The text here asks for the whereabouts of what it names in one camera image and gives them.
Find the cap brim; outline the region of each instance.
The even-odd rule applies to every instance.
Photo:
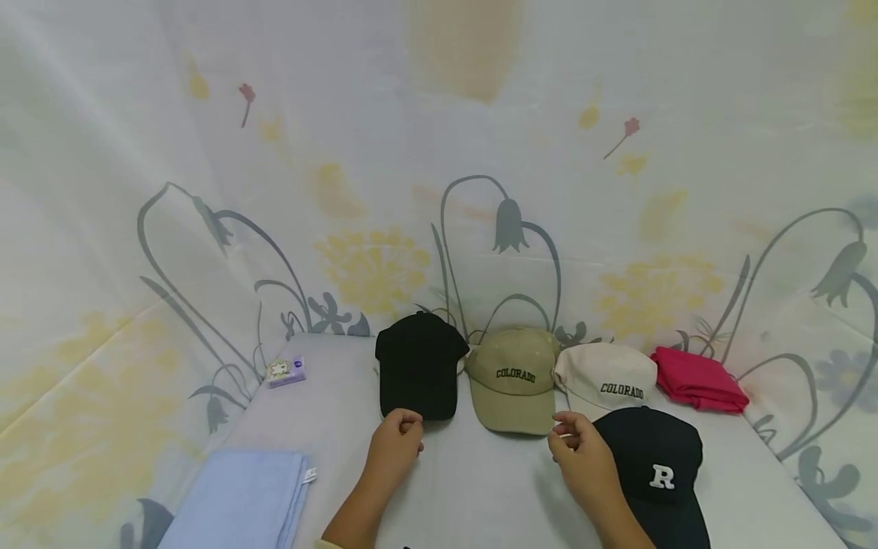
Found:
[[[457,411],[457,373],[449,370],[447,377],[429,385],[381,374],[378,399],[381,415],[405,408],[421,414],[425,421],[449,420]]]
[[[710,537],[702,508],[694,495],[678,505],[657,504],[626,498],[631,512],[656,549],[686,547],[709,549]]]
[[[527,396],[497,393],[470,378],[472,407],[488,430],[545,436],[555,426],[553,390]]]
[[[597,404],[593,404],[592,402],[587,401],[586,399],[578,396],[577,394],[573,394],[571,392],[567,392],[567,404],[570,405],[570,409],[574,412],[578,412],[585,417],[587,417],[592,423],[601,419],[606,414],[609,414],[613,410],[609,408],[604,408],[603,406],[598,406]]]

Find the hand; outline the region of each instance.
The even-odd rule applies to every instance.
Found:
[[[424,449],[423,417],[397,408],[375,429],[361,482],[392,495],[408,476]]]
[[[601,433],[582,414],[553,417],[559,424],[549,433],[549,449],[576,503],[591,516],[601,505],[623,498],[613,452]]]

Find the small box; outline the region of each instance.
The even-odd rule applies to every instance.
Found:
[[[305,361],[302,360],[302,356],[296,355],[290,359],[283,355],[284,353],[281,353],[277,360],[272,361],[267,366],[266,375],[269,379],[269,387],[282,386],[305,379]]]

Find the navy baseball cap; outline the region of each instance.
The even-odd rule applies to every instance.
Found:
[[[594,422],[613,452],[622,492],[656,549],[709,549],[695,477],[702,439],[692,425],[646,406]]]
[[[425,421],[451,419],[457,410],[457,361],[469,350],[457,330],[435,314],[412,314],[379,332],[381,415],[407,408]]]

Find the fabric backdrop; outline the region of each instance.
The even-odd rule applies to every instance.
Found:
[[[723,361],[878,547],[878,0],[4,0],[0,69],[0,545],[155,547],[286,341],[427,309]]]

